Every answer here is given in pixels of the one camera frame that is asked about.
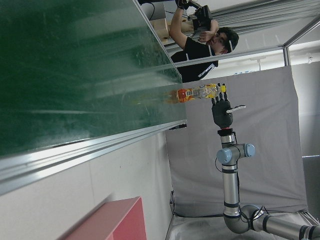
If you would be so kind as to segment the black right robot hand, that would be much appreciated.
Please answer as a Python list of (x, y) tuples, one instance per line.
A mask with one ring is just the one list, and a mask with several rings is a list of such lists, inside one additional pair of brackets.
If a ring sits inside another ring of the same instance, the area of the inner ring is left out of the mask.
[(212, 115), (214, 123), (221, 129), (228, 128), (233, 123), (233, 112), (246, 108), (245, 105), (241, 104), (235, 107), (231, 107), (231, 103), (228, 100), (226, 85), (223, 83), (217, 84), (217, 86), (222, 89), (224, 88), (223, 94), (220, 92), (215, 98), (211, 99), (212, 102)]

